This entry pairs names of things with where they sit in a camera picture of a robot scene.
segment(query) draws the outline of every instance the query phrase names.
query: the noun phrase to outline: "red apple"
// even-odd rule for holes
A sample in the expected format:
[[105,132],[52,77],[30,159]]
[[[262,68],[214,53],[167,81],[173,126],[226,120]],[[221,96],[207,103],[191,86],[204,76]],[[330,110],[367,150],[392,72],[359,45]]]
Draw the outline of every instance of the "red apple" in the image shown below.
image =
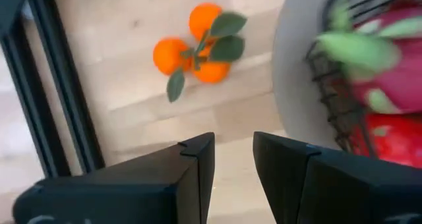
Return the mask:
[[[381,160],[422,168],[422,122],[401,115],[366,115],[375,152]],[[353,151],[369,156],[359,128],[353,129]]]

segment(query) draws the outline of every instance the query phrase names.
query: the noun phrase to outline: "dragon fruit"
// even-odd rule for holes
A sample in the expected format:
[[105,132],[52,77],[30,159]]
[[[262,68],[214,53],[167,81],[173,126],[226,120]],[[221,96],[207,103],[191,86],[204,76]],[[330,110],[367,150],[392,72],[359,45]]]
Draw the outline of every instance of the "dragon fruit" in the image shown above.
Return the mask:
[[318,37],[343,62],[356,98],[377,113],[422,111],[422,39],[387,40],[353,32]]

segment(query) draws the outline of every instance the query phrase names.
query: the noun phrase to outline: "orange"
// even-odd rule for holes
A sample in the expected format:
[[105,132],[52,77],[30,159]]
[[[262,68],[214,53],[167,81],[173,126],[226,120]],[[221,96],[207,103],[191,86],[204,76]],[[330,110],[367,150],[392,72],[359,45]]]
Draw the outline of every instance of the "orange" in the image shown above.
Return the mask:
[[165,75],[171,75],[177,68],[187,71],[192,66],[192,59],[185,59],[180,52],[188,50],[189,46],[179,38],[168,37],[160,40],[153,52],[156,67]]
[[196,6],[189,17],[191,34],[200,41],[205,31],[211,28],[212,23],[223,9],[214,3],[201,3]]
[[[210,54],[211,47],[207,46],[198,56],[207,57]],[[205,83],[221,82],[230,71],[230,63],[227,62],[204,62],[199,64],[200,69],[193,69],[193,74]]]

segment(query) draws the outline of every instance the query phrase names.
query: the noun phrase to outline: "black metal frame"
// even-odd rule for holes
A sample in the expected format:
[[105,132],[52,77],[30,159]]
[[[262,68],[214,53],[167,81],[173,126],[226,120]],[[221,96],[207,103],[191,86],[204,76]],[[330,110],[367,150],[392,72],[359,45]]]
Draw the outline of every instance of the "black metal frame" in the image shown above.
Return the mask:
[[28,0],[84,173],[105,167],[55,0]]
[[22,22],[1,39],[15,88],[46,177],[69,176],[65,152],[42,87]]
[[[395,0],[362,0],[352,6],[355,10],[353,19],[355,23],[362,22],[369,17],[382,12],[383,7]],[[321,28],[322,31],[329,30],[328,13],[335,0],[327,0],[322,10]],[[338,62],[330,61],[322,52],[315,53],[315,43],[312,44],[306,60],[312,70],[312,81],[318,85],[320,90],[320,102],[325,104],[328,110],[328,122],[336,130],[336,142],[346,152],[353,152],[353,147],[359,144],[352,144],[350,140],[351,131],[354,126],[359,128],[366,143],[366,150],[371,157],[377,157],[373,142],[369,136],[365,122],[365,108],[352,96],[350,85],[342,74]],[[340,86],[346,92],[345,95],[333,92],[330,82],[339,80],[343,82]]]
[[[101,169],[105,162],[55,0],[28,2],[82,171],[89,173]],[[45,176],[71,175],[19,14],[10,32],[0,37]]]

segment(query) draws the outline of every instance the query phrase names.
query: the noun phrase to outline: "metal rod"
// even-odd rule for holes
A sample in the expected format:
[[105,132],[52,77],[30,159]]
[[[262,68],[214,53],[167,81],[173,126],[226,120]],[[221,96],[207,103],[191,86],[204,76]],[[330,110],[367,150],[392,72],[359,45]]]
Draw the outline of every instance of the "metal rod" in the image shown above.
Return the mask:
[[28,0],[75,144],[89,173],[105,166],[55,0]]
[[375,9],[379,9],[380,7],[386,6],[386,5],[388,5],[389,3],[393,2],[393,1],[394,0],[383,1],[382,3],[379,3],[378,5],[376,5],[374,7],[371,7],[369,9],[364,10],[364,11],[361,11],[360,13],[355,14],[353,17],[354,18],[357,18],[357,17],[362,16],[364,14],[367,14],[367,13],[369,13],[369,12],[375,10]]
[[71,176],[25,31],[18,19],[1,38],[15,88],[47,178]]

